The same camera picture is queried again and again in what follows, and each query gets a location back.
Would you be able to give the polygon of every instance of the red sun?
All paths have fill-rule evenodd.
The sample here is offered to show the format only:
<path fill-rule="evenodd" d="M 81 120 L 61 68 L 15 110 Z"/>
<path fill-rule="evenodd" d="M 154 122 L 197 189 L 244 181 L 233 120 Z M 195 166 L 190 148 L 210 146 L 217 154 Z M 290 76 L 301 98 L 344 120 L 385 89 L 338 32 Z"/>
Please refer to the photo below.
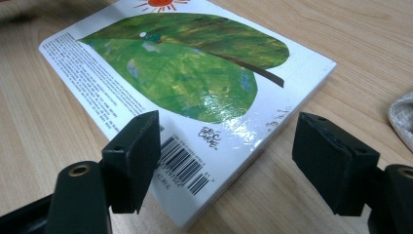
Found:
<path fill-rule="evenodd" d="M 165 7 L 171 4 L 173 0 L 149 0 L 148 4 L 151 7 Z"/>
<path fill-rule="evenodd" d="M 176 11 L 174 4 L 187 4 L 191 0 L 140 0 L 145 3 L 135 6 L 135 8 L 144 8 L 142 12 L 150 10 L 151 12 Z"/>

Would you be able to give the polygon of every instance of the green leaf illustration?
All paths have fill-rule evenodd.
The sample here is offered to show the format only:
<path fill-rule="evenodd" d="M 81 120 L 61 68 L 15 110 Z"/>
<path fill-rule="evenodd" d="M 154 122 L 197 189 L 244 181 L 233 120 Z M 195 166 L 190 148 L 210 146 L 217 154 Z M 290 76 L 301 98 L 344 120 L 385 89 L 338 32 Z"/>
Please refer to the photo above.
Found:
<path fill-rule="evenodd" d="M 288 58 L 275 38 L 199 14 L 123 19 L 80 41 L 157 105 L 209 123 L 244 115 L 257 93 L 253 72 L 265 76 Z"/>

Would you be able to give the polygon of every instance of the brass screw hole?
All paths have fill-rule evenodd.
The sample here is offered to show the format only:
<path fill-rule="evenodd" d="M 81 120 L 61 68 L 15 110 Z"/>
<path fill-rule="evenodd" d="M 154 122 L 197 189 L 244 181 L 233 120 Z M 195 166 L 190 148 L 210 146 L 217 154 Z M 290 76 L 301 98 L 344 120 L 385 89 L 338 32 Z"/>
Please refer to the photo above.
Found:
<path fill-rule="evenodd" d="M 69 171 L 69 175 L 72 176 L 72 177 L 82 176 L 82 175 L 88 173 L 90 170 L 91 170 L 91 167 L 89 167 L 89 165 L 82 164 L 82 165 L 79 165 L 77 167 L 72 168 Z"/>
<path fill-rule="evenodd" d="M 401 168 L 401 169 L 398 169 L 398 171 L 401 172 L 404 176 L 413 179 L 413 170 Z"/>

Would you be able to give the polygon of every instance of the barcode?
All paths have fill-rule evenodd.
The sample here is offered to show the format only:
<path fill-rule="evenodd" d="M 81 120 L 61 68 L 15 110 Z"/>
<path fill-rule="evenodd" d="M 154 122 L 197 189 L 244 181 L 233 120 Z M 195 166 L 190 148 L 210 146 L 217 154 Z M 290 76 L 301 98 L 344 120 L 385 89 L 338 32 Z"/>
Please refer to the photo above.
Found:
<path fill-rule="evenodd" d="M 197 195 L 197 193 L 209 182 L 209 179 L 207 179 L 206 176 L 199 174 L 197 176 L 197 178 L 194 179 L 194 181 L 192 181 L 189 185 L 188 185 L 188 189 L 189 191 L 194 194 Z"/>
<path fill-rule="evenodd" d="M 173 137 L 161 145 L 160 166 L 180 186 L 185 185 L 203 167 Z"/>

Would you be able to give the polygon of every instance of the book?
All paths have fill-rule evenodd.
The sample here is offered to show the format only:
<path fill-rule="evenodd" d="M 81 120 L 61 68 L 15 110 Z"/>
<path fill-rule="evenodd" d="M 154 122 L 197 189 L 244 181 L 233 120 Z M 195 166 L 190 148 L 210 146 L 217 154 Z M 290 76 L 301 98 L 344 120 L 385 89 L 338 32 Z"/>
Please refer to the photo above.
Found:
<path fill-rule="evenodd" d="M 159 111 L 149 191 L 183 229 L 336 65 L 204 0 L 121 0 L 39 50 L 109 140 L 133 116 Z"/>

